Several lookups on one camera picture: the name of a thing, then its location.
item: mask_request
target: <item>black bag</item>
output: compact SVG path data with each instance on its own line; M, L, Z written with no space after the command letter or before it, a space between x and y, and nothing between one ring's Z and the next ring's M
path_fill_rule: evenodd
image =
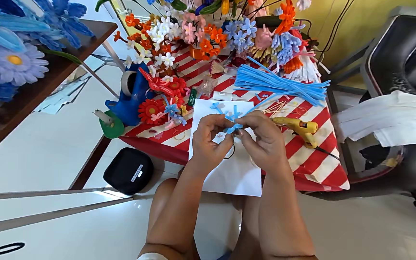
M104 180L126 195L142 190L153 174L150 157L133 148L121 149L104 172Z

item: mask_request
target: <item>glue bottle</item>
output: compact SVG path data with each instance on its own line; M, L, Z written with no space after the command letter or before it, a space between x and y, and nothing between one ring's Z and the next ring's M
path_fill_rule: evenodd
M219 91L213 91L213 99L214 100L220 100L220 101L241 101L239 96L228 93L228 92L219 92Z

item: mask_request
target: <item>yellow flower center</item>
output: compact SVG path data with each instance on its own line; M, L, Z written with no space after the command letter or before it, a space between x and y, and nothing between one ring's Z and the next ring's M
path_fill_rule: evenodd
M23 64L22 59L19 56L16 56L16 55L9 55L7 57L7 60L10 63L14 64L14 65L22 65Z

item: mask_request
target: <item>forearm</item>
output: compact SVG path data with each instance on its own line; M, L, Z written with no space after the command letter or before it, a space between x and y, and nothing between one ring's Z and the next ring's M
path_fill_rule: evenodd
M190 162L179 178L174 191L150 230L147 244L166 245L180 253L192 245L203 178Z
M264 180L259 208L259 237L266 259L314 255L301 218L290 166L286 163Z

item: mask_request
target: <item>person's left hand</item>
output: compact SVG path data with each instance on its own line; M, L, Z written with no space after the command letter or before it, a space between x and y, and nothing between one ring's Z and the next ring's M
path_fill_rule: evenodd
M218 166L234 144L233 134L226 134L224 140L217 144L212 139L224 128L232 127L234 123L228 121L225 115L212 114L202 117L198 128L192 135L193 156L188 162L201 172L205 178Z

